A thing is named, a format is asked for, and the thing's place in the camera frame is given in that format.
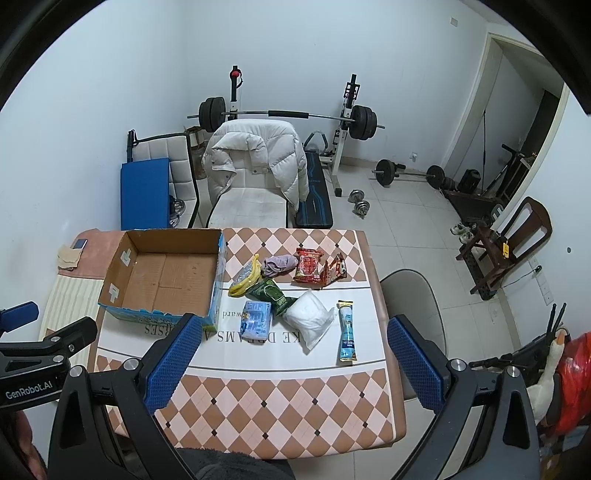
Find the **open cardboard box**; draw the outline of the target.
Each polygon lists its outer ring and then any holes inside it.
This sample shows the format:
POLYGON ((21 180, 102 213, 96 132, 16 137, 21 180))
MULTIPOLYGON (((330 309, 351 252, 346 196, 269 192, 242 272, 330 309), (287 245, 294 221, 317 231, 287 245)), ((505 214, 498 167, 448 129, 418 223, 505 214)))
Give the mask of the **open cardboard box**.
POLYGON ((174 325, 185 314, 216 331, 225 271, 219 229, 126 231, 107 268, 98 304, 121 321, 174 325))

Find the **white soft plastic bag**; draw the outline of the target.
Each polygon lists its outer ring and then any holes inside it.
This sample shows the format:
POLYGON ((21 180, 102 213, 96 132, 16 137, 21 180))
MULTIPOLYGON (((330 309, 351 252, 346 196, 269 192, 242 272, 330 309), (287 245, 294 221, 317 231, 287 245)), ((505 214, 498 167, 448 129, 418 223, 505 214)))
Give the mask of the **white soft plastic bag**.
POLYGON ((331 328, 335 307, 328 309, 314 292, 308 290, 287 308, 283 320, 300 333, 304 351, 310 353, 331 328))

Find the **long blue wipes pack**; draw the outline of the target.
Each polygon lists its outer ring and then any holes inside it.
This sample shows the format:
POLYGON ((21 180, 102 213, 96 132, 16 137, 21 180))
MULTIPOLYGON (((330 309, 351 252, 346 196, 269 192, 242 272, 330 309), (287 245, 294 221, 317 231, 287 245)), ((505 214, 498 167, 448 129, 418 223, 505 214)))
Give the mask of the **long blue wipes pack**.
POLYGON ((341 340, 339 340, 339 361, 356 362, 356 342, 353 333, 353 301, 339 300, 337 304, 339 323, 341 324, 341 340))

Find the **red brown snack packet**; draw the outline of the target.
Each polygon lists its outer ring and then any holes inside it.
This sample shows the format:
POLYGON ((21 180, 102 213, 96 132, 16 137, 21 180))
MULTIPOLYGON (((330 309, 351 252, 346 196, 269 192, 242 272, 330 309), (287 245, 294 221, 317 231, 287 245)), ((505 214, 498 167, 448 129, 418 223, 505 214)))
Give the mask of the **red brown snack packet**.
POLYGON ((325 262, 321 273, 322 288, 332 285, 342 278, 346 278, 348 271, 346 271, 346 259, 341 252, 335 254, 335 258, 331 262, 325 262))

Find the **dark wooden rack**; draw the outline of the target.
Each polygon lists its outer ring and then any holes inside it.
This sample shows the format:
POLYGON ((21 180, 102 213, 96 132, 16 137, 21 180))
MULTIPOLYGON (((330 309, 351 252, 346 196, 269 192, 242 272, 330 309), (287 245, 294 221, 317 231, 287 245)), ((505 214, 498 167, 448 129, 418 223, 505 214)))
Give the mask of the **dark wooden rack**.
POLYGON ((509 204, 538 157, 536 152, 526 156, 506 144, 502 144, 502 148, 510 153, 510 159, 486 187, 480 191, 475 189, 472 193, 462 192, 459 186, 442 190, 464 225, 492 225, 509 204))

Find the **green seaweed snack bag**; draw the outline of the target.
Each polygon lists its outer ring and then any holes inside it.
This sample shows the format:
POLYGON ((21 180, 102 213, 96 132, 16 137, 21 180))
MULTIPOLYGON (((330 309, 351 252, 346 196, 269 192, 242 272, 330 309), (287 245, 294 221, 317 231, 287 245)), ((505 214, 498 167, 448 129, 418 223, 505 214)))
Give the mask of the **green seaweed snack bag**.
POLYGON ((246 290, 245 295, 252 300, 270 303, 271 312, 276 316, 283 315, 297 301, 297 298, 284 294, 273 278, 260 279, 246 290))

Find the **white puffer jacket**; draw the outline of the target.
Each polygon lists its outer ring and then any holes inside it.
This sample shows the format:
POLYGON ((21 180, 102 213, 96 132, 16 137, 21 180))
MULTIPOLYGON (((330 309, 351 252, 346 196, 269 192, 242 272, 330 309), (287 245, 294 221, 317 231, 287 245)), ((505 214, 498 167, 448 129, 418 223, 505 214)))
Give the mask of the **white puffer jacket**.
POLYGON ((297 210, 308 198, 308 161, 296 129, 283 120, 238 119, 225 122, 209 138, 202 162, 211 202, 231 187, 238 159, 249 160, 254 175, 270 174, 274 186, 297 210))

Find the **beige folded cloth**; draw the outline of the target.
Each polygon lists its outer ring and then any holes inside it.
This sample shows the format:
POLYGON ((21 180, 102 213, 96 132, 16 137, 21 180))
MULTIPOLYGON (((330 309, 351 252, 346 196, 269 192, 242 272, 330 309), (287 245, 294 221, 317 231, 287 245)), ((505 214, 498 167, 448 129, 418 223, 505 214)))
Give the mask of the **beige folded cloth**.
POLYGON ((57 266, 61 270, 76 269, 80 261, 82 249, 70 248, 62 245, 57 253, 57 266))

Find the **yellow silver scrub sponge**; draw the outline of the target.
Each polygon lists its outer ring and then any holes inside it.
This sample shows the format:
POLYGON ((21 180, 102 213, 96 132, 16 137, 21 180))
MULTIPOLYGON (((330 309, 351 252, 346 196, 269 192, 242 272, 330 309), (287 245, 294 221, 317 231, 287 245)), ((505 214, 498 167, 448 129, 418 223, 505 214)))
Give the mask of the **yellow silver scrub sponge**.
POLYGON ((228 289, 228 295, 233 298, 245 296, 246 291, 255 286, 260 278, 262 278, 262 266, 259 262, 259 256, 255 254, 232 281, 228 289))

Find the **white weight bench rack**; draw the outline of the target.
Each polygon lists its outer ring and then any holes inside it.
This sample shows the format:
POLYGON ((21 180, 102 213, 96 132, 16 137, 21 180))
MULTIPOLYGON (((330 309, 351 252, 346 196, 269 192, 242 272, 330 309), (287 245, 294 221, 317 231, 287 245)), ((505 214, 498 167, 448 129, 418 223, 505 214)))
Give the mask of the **white weight bench rack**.
MULTIPOLYGON (((242 86, 243 78, 242 78, 242 71, 239 69, 238 65, 235 65, 231 68, 229 72, 229 80, 230 80, 230 107, 229 111, 231 110, 239 110, 238 109, 238 89, 242 86)), ((355 105, 356 96, 358 96, 360 89, 360 85, 356 83, 356 74, 353 73, 351 75, 351 79, 349 82, 346 83, 344 98, 342 99, 342 110, 339 116, 344 115, 348 116, 349 112, 355 105)), ((331 155, 325 154, 324 157, 321 158, 321 163, 325 167, 329 168, 329 179, 332 183, 332 190, 335 193, 336 197, 342 197, 342 187, 339 183, 339 167, 341 166, 342 162, 342 153, 344 152, 346 139, 349 137, 349 130, 346 129, 345 125, 339 124, 338 127, 335 129, 334 138, 332 138, 332 150, 331 155)))

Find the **red snack bag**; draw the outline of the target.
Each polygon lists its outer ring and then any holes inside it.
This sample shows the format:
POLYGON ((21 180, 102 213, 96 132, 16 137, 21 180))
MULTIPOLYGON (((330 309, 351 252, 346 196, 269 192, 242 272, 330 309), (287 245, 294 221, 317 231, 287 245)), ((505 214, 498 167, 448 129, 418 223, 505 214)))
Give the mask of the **red snack bag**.
POLYGON ((322 251, 318 249, 297 248, 297 267, 294 281, 304 284, 322 283, 322 251))

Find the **red plastic bag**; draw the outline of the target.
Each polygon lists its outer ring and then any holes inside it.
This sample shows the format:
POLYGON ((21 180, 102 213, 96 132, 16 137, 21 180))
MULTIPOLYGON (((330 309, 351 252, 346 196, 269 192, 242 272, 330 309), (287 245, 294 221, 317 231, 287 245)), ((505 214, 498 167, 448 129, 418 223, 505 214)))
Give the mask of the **red plastic bag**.
POLYGON ((590 413, 590 347, 590 332, 571 340, 565 346, 557 368, 561 408, 558 420, 550 427, 551 436, 567 434, 590 413))

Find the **blue folded mat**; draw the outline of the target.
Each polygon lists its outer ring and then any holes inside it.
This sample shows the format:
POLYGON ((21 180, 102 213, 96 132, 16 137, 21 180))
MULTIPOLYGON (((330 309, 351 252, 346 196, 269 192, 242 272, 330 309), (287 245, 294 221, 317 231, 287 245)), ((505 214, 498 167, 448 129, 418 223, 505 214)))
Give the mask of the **blue folded mat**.
POLYGON ((120 170, 122 230, 169 227, 169 159, 125 163, 120 170))

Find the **blue tissue pack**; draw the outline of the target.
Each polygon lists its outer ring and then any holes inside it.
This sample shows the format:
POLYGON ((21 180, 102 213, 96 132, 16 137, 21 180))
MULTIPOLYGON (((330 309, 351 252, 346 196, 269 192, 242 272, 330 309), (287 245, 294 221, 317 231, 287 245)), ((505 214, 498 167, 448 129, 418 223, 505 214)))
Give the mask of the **blue tissue pack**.
POLYGON ((272 320, 270 302, 247 300, 242 309, 239 335, 245 340, 266 342, 272 320))

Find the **purple fuzzy cloth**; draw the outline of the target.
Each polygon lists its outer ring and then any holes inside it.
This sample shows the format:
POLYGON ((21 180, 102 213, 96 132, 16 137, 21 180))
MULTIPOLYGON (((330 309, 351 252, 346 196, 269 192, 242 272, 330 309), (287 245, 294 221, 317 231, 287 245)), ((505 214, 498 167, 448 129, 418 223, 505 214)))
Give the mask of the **purple fuzzy cloth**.
POLYGON ((264 278, 274 278, 286 275, 297 268, 298 258, 295 255, 284 254, 267 257, 263 260, 262 276, 264 278))

